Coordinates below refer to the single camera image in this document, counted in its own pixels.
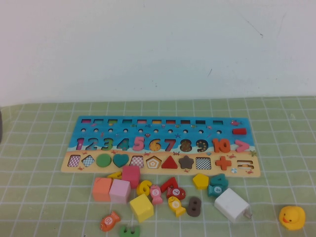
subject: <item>red triangle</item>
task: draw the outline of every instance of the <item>red triangle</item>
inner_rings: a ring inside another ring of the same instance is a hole
[[[177,169],[178,166],[172,156],[169,156],[164,163],[161,165],[163,169]]]

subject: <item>yellow rubber duck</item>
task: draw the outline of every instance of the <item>yellow rubber duck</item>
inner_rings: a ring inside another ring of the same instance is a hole
[[[305,211],[299,206],[286,206],[281,209],[278,219],[290,231],[296,231],[305,224]]]

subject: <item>blue puzzle board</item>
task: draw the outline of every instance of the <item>blue puzzle board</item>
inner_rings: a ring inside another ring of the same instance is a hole
[[[234,129],[242,130],[242,134],[233,134]],[[133,148],[139,139],[143,140],[140,151]],[[237,152],[240,144],[235,144],[236,140],[249,147]],[[101,162],[96,162],[104,157],[103,154],[111,157],[106,167],[100,167],[98,163]],[[80,116],[67,148],[62,171],[117,172],[121,167],[117,167],[113,161],[118,160],[119,155],[128,155],[125,165],[138,165],[141,173],[260,176],[247,118]],[[181,168],[179,161],[184,156],[193,160],[191,168]],[[171,159],[177,168],[169,168]],[[210,164],[203,166],[202,161]],[[155,162],[155,167],[150,166],[152,162]]]

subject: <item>white box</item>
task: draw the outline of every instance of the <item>white box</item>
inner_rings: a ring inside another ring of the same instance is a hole
[[[241,215],[251,218],[250,205],[229,188],[216,198],[215,207],[233,223]]]

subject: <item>pink cube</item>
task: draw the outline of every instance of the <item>pink cube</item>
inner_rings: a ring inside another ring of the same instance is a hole
[[[140,169],[139,166],[123,166],[122,180],[129,181],[130,187],[136,189],[140,180]]]
[[[115,179],[110,189],[111,202],[127,203],[130,194],[130,184],[128,181]]]

